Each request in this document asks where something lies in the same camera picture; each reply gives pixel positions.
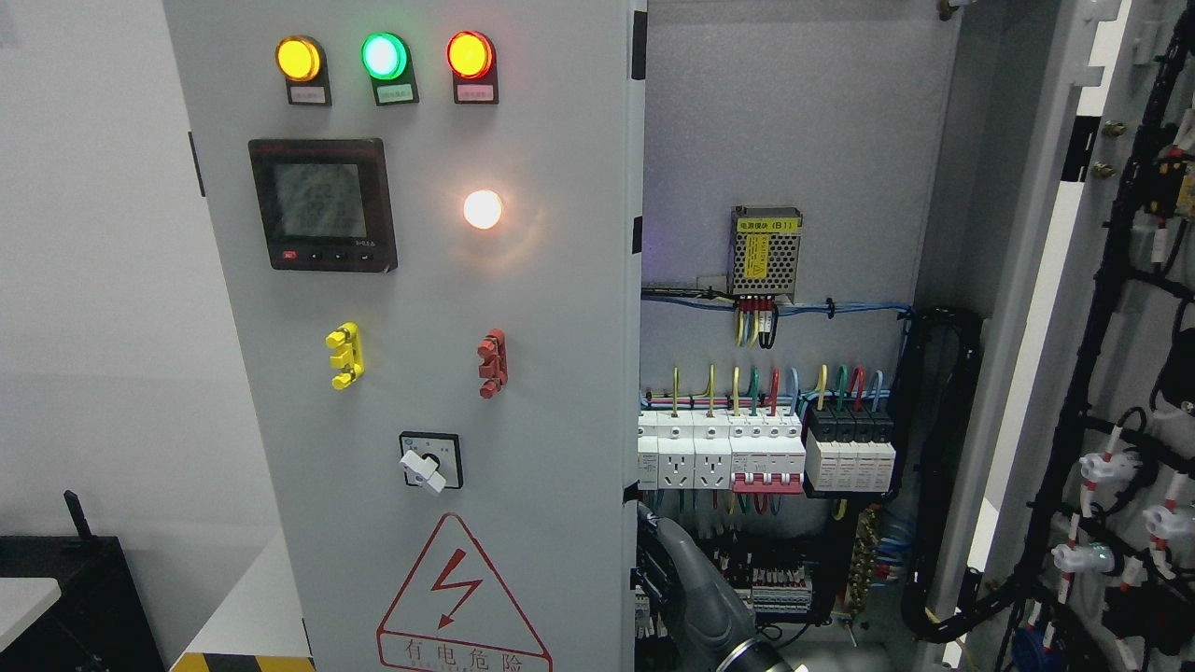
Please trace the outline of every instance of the white connector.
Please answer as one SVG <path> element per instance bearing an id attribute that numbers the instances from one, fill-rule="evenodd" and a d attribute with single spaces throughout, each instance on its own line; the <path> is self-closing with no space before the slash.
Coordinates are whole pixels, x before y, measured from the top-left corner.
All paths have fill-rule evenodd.
<path id="1" fill-rule="evenodd" d="M 1104 462 L 1103 453 L 1087 453 L 1079 458 L 1083 477 L 1092 483 L 1128 481 L 1141 466 L 1141 459 L 1133 453 L 1115 453 Z"/>
<path id="2" fill-rule="evenodd" d="M 1178 507 L 1175 511 L 1154 505 L 1141 512 L 1145 529 L 1158 539 L 1178 539 L 1195 536 L 1195 508 Z"/>
<path id="3" fill-rule="evenodd" d="M 1059 544 L 1054 546 L 1050 555 L 1054 556 L 1054 567 L 1068 574 L 1077 574 L 1079 572 L 1101 572 L 1107 574 L 1116 568 L 1116 558 L 1113 557 L 1113 551 L 1103 544 L 1074 548 Z"/>

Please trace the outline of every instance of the yellow label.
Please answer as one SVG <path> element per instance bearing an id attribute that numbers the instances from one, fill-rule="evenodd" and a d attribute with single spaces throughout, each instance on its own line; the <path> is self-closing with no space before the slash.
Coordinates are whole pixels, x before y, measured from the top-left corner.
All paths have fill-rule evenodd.
<path id="1" fill-rule="evenodd" d="M 799 233 L 801 218 L 748 216 L 739 219 L 739 233 Z"/>
<path id="2" fill-rule="evenodd" d="M 747 253 L 743 255 L 743 277 L 760 280 L 767 277 L 767 257 L 772 237 L 767 233 L 747 236 Z"/>

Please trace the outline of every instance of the indicator label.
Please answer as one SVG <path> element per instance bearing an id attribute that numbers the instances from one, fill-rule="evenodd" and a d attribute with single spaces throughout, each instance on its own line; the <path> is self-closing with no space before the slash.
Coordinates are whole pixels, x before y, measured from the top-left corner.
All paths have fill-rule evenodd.
<path id="1" fill-rule="evenodd" d="M 456 85 L 458 100 L 492 100 L 494 86 L 489 84 L 459 84 Z"/>
<path id="2" fill-rule="evenodd" d="M 799 233 L 801 219 L 795 216 L 750 216 L 739 219 L 739 233 Z"/>
<path id="3" fill-rule="evenodd" d="M 415 99 L 415 92 L 410 84 L 392 84 L 378 87 L 379 103 L 405 103 Z"/>
<path id="4" fill-rule="evenodd" d="M 327 103 L 327 94 L 323 86 L 292 86 L 290 100 L 294 103 Z"/>
<path id="5" fill-rule="evenodd" d="M 767 277 L 767 257 L 771 253 L 771 239 L 767 233 L 747 236 L 747 252 L 743 255 L 743 277 L 761 280 Z"/>

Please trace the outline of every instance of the red wire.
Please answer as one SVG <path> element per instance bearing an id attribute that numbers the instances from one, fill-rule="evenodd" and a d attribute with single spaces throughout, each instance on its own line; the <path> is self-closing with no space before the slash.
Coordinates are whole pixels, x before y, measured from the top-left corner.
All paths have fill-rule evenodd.
<path id="1" fill-rule="evenodd" d="M 776 415 L 776 399 L 780 396 L 780 369 L 772 369 L 772 414 Z"/>
<path id="2" fill-rule="evenodd" d="M 859 391 L 854 393 L 854 411 L 858 413 L 863 410 L 863 389 L 868 384 L 868 372 L 862 366 L 854 367 L 854 375 L 851 378 L 851 384 L 846 387 L 846 393 L 850 395 L 854 390 L 854 384 L 859 384 Z"/>

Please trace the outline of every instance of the digital power meter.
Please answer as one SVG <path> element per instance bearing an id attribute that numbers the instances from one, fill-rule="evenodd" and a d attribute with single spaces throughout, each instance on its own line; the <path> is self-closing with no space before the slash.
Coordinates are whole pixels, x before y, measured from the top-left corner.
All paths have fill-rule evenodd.
<path id="1" fill-rule="evenodd" d="M 249 157 L 270 265 L 386 273 L 398 264 L 380 139 L 250 140 Z"/>

